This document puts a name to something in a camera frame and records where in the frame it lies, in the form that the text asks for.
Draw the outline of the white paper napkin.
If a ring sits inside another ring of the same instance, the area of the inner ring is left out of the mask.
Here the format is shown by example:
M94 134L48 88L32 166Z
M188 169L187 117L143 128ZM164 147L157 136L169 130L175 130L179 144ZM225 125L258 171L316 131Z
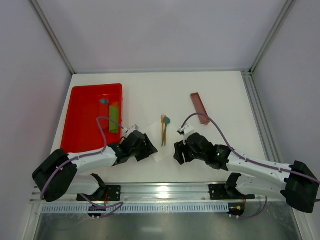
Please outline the white paper napkin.
M175 153L174 144L181 141L181 136L177 132L178 127L174 123L170 123L166 131L166 146L162 145L162 124L159 121L150 125L145 133L153 146L157 149L157 153L152 154L153 160L158 163L167 159L172 159Z

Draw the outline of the teal plastic spoon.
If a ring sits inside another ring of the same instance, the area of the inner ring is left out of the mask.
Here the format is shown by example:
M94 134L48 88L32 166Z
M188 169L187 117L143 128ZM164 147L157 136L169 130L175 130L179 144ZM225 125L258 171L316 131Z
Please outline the teal plastic spoon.
M167 128L168 125L171 123L171 120L169 117L167 117L166 115L163 118L163 135L162 135L162 144L161 146L166 146L166 142L167 142Z

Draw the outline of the orange plastic fork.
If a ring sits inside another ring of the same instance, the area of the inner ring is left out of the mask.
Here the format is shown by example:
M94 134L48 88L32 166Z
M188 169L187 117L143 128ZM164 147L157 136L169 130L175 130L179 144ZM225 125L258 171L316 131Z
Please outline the orange plastic fork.
M161 115L161 146L163 146L165 142L165 117L165 114Z

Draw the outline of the brown utensil case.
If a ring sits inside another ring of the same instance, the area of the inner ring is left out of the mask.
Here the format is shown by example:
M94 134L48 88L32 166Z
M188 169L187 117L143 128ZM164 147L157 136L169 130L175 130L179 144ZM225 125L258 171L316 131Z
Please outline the brown utensil case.
M195 108L196 113L198 113L198 118L199 121L202 125L208 125L210 123L210 121L208 120L207 117L205 117L205 115L207 116L207 111L205 109L205 106L201 100L201 97L199 95L198 92L196 93L191 93L190 94L190 98L192 100L193 106Z

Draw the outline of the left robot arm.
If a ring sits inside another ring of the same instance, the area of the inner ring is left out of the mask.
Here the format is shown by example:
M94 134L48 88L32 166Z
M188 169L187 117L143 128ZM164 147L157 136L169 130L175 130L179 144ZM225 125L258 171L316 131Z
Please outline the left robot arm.
M57 149L33 172L32 179L41 192L41 200L48 203L66 194L76 194L79 201L103 201L108 186L98 174L83 173L124 164L130 158L139 162L157 152L147 134L134 130L121 143L92 151L66 153Z

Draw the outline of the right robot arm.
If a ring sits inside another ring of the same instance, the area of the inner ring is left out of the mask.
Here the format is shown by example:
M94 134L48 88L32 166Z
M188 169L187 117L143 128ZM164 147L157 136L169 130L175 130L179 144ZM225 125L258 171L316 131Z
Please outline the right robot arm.
M283 200L303 213L314 210L320 182L303 162L280 164L250 159L226 145L212 144L199 133L176 142L174 150L173 157L180 165L201 160L215 170L231 172L225 188L233 198L260 195Z

